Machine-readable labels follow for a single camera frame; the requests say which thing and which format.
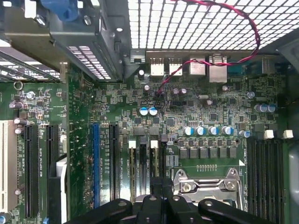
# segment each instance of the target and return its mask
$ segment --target metal mesh panel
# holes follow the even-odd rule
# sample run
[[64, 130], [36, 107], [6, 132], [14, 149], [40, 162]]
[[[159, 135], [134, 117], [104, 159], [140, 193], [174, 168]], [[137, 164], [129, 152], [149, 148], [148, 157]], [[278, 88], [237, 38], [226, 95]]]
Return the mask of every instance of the metal mesh panel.
[[[248, 13], [261, 47], [299, 27], [299, 0], [216, 0]], [[128, 0], [132, 48], [251, 50], [248, 20], [219, 6], [170, 0]]]

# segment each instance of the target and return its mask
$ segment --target motherboard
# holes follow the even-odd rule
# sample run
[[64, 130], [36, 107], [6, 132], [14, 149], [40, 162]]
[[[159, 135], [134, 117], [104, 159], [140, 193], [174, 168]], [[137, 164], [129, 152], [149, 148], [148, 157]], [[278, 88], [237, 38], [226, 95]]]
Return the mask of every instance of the motherboard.
[[17, 164], [4, 223], [63, 223], [134, 202], [153, 177], [195, 205], [213, 198], [288, 223], [285, 73], [233, 73], [225, 84], [184, 74], [157, 95], [164, 79], [97, 83], [71, 65], [65, 84], [0, 84], [1, 147], [8, 140]]

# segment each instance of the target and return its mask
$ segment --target white pci slot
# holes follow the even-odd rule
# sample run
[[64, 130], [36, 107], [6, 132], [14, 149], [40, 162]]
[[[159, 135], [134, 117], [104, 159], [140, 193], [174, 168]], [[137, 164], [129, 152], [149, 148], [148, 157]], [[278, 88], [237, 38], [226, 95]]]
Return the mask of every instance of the white pci slot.
[[18, 187], [18, 148], [15, 124], [0, 121], [0, 212], [9, 212], [18, 205], [14, 190]]

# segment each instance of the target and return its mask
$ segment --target blue pcie slot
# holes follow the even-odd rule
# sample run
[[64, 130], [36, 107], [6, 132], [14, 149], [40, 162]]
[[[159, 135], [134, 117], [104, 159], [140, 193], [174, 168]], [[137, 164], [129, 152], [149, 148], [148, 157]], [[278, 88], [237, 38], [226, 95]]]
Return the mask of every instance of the blue pcie slot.
[[100, 126], [93, 124], [93, 192], [94, 207], [100, 206]]

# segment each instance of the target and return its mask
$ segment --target electrolytic capacitor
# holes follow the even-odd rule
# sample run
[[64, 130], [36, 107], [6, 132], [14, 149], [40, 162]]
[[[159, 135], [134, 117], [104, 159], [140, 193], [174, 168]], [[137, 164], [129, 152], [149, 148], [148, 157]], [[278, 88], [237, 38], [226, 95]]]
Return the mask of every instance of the electrolytic capacitor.
[[23, 128], [16, 128], [16, 129], [14, 130], [14, 133], [15, 133], [15, 134], [22, 134], [23, 131], [24, 131]]
[[197, 127], [197, 128], [195, 129], [195, 133], [196, 133], [197, 135], [204, 135], [204, 134], [205, 134], [205, 129], [204, 129], [204, 127]]
[[243, 138], [249, 138], [251, 136], [251, 133], [250, 133], [250, 131], [242, 130], [242, 131], [239, 132], [239, 135]]
[[14, 119], [14, 124], [15, 125], [27, 125], [29, 124], [28, 120], [22, 119], [22, 118], [15, 118]]
[[267, 112], [273, 113], [275, 111], [276, 111], [276, 105], [275, 104], [268, 105]]
[[33, 91], [26, 93], [27, 99], [34, 99], [34, 97], [36, 97], [36, 94]]
[[248, 93], [247, 93], [247, 97], [248, 97], [249, 99], [253, 99], [255, 96], [256, 96], [256, 94], [255, 94], [254, 92], [248, 92]]
[[146, 107], [142, 107], [142, 108], [140, 108], [139, 113], [142, 116], [146, 116], [146, 115], [148, 115], [149, 111], [148, 111], [148, 109]]
[[184, 88], [183, 88], [183, 89], [180, 89], [180, 90], [179, 90], [179, 95], [180, 95], [180, 96], [184, 96], [184, 95], [186, 95], [186, 94], [187, 94], [187, 89], [184, 89]]
[[145, 85], [145, 86], [143, 87], [143, 91], [144, 91], [144, 92], [149, 92], [149, 91], [150, 91], [150, 86], [149, 86], [149, 85]]
[[209, 127], [208, 130], [209, 134], [216, 135], [217, 134], [217, 128], [216, 127]]
[[144, 71], [143, 71], [143, 70], [139, 70], [139, 72], [138, 72], [138, 78], [139, 78], [140, 80], [143, 80], [143, 79], [144, 79]]
[[192, 135], [193, 134], [193, 128], [191, 128], [191, 127], [184, 127], [184, 134], [188, 135], [188, 136]]
[[177, 88], [174, 88], [171, 93], [173, 96], [177, 96], [179, 94], [179, 90]]
[[257, 104], [255, 105], [254, 109], [256, 112], [265, 113], [268, 110], [268, 106], [265, 104]]
[[158, 110], [156, 108], [154, 108], [154, 107], [149, 108], [149, 114], [151, 116], [156, 116], [157, 113], [158, 113]]
[[16, 109], [16, 110], [23, 109], [24, 107], [23, 103], [21, 102], [11, 102], [9, 103], [8, 106], [10, 109]]
[[230, 135], [233, 133], [233, 129], [228, 126], [224, 126], [224, 127], [222, 127], [221, 132], [222, 132], [222, 134]]

